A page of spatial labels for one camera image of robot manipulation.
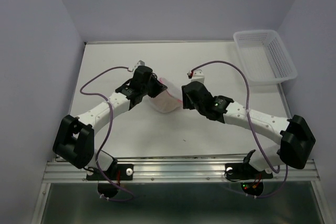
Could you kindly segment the white mesh laundry bag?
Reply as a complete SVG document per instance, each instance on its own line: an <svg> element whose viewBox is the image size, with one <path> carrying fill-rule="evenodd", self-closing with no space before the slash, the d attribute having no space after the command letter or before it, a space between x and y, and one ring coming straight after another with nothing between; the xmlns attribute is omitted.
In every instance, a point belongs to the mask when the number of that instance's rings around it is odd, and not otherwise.
<svg viewBox="0 0 336 224"><path fill-rule="evenodd" d="M167 89L155 98L149 98L150 105L160 113L170 113L183 106L182 91L166 78L159 81L167 86Z"/></svg>

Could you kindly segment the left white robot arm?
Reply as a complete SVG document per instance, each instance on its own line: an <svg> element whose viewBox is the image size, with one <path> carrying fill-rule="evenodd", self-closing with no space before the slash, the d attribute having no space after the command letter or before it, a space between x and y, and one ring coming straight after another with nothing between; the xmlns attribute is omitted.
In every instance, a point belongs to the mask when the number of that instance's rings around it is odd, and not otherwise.
<svg viewBox="0 0 336 224"><path fill-rule="evenodd" d="M103 178L116 180L132 177L130 168L119 169L118 161L94 146L95 135L106 125L112 126L113 119L130 111L142 102L145 96L155 98L167 90L153 70L137 66L133 76L109 97L101 95L103 102L78 116L66 115L53 144L53 152L78 169L86 168Z"/></svg>

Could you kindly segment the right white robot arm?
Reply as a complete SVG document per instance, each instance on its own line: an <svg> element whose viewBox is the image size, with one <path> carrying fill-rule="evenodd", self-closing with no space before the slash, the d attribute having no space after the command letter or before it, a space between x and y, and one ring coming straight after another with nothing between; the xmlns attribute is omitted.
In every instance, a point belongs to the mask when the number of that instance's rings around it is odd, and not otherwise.
<svg viewBox="0 0 336 224"><path fill-rule="evenodd" d="M182 98L184 109L196 110L211 121L251 130L253 136L262 135L274 142L266 149L250 151L233 169L238 174L253 177L280 165L305 168L316 139L303 117L294 115L288 119L246 109L231 98L212 96L198 81L182 86Z"/></svg>

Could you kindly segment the white plastic basket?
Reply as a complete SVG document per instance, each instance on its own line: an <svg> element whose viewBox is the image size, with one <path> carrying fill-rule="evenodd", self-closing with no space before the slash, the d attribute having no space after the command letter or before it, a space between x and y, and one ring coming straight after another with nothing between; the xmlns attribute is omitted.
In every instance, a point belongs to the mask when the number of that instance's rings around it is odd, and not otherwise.
<svg viewBox="0 0 336 224"><path fill-rule="evenodd" d="M233 34L233 39L243 71L252 85L275 85L298 76L292 58L276 31L238 31Z"/></svg>

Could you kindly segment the aluminium mounting rail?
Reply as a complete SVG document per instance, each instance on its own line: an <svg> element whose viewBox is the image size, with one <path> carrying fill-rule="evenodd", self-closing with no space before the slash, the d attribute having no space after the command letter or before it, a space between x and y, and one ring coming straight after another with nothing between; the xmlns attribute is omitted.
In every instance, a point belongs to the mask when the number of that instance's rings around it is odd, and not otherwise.
<svg viewBox="0 0 336 224"><path fill-rule="evenodd" d="M152 183L220 183L225 181L225 164L240 163L242 155L213 157L120 158L118 165L133 165L132 180L123 184ZM65 161L49 162L43 183L93 183L87 172Z"/></svg>

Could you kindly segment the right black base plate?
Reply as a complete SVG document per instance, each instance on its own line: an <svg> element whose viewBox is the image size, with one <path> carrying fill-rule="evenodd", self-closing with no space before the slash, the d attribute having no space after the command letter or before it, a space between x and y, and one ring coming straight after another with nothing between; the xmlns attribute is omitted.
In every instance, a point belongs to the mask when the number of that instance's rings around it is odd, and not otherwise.
<svg viewBox="0 0 336 224"><path fill-rule="evenodd" d="M241 163L226 163L224 171L225 178L231 182L260 178L272 179L272 173L268 174L265 171L259 172L249 164L249 161L255 151L256 150L250 151Z"/></svg>

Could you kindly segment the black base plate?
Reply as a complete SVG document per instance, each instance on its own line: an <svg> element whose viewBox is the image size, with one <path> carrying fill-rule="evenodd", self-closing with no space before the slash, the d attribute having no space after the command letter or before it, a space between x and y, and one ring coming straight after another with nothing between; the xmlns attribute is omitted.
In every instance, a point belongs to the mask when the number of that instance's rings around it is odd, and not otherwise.
<svg viewBox="0 0 336 224"><path fill-rule="evenodd" d="M224 171L225 178L231 182L260 178L272 179L272 173L268 174L265 171L259 172L249 164L249 161L255 151L256 150L250 151L241 163L226 163Z"/></svg>
<svg viewBox="0 0 336 224"><path fill-rule="evenodd" d="M88 181L105 181L105 177L97 168L89 168L91 172L87 171L86 180ZM133 180L134 165L126 164L112 164L104 174L112 181L131 181Z"/></svg>

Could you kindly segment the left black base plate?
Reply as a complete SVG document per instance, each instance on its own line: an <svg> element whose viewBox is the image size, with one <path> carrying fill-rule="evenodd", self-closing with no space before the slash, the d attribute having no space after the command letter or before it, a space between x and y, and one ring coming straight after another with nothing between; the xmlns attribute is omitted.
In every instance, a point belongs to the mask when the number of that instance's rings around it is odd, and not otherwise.
<svg viewBox="0 0 336 224"><path fill-rule="evenodd" d="M91 172L87 171L86 180L88 181L105 181L105 177L97 168L89 168ZM126 164L112 164L104 174L112 181L131 181L133 180L134 165Z"/></svg>

